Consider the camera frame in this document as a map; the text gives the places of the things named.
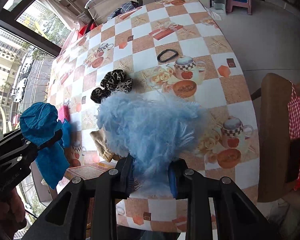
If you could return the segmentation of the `beige knitted cloth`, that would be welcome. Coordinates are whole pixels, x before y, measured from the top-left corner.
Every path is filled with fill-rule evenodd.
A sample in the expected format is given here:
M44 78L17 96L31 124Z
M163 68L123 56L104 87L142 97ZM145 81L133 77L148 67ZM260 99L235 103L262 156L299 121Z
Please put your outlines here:
M99 155L107 162L111 162L112 160L118 161L121 157L113 152L107 146L106 134L103 129L99 129L98 131L90 132L90 136L92 137Z

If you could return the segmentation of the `fluffy light blue cloth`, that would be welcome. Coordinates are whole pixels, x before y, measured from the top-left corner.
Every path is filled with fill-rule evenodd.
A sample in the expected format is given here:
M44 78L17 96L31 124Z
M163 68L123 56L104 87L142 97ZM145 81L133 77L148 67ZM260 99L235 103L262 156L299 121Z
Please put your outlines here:
M140 191L168 195L168 166L182 153L192 153L207 126L209 112L197 102L172 94L158 100L117 92L102 100L97 126L111 152L134 159Z

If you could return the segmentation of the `leopard print scrunchie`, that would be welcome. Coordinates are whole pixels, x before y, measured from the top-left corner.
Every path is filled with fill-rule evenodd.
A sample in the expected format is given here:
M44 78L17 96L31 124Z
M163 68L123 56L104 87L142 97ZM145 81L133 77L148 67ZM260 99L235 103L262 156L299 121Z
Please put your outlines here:
M94 103L100 104L103 99L115 92L131 92L132 87L133 79L128 77L122 69L115 69L104 76L100 82L100 87L92 91L90 98Z

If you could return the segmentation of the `wooden chair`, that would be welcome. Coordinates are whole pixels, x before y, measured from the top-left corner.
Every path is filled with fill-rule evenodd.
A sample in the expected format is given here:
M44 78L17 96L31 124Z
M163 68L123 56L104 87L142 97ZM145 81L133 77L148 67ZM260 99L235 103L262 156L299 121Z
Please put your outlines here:
M288 103L292 84L268 73L261 87L251 94L261 99L259 145L260 175L258 201L273 202L292 191L300 168L300 139L290 139Z

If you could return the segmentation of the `checkered patterned tablecloth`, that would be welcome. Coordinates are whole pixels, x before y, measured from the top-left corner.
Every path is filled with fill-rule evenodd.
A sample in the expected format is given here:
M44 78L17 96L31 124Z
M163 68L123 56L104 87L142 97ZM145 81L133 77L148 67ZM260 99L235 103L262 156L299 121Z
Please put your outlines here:
M242 69L211 12L198 0L162 0L117 16L93 29L52 64L47 100L70 112L70 171L92 178L99 166L90 132L97 130L98 105L90 96L104 76L122 69L133 91L158 100L178 93L210 112L193 153L182 158L209 178L230 177L255 203L259 144L253 103Z

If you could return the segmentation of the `plaid dark cloth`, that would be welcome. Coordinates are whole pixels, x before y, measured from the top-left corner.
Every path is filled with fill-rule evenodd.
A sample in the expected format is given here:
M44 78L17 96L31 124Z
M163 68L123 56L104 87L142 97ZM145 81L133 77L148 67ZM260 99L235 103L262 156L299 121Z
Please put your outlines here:
M107 20L111 20L112 18L115 18L118 15L124 14L128 11L131 11L135 8L139 7L138 2L129 1L124 4L122 4L120 7L118 7L116 10L114 10L108 17Z

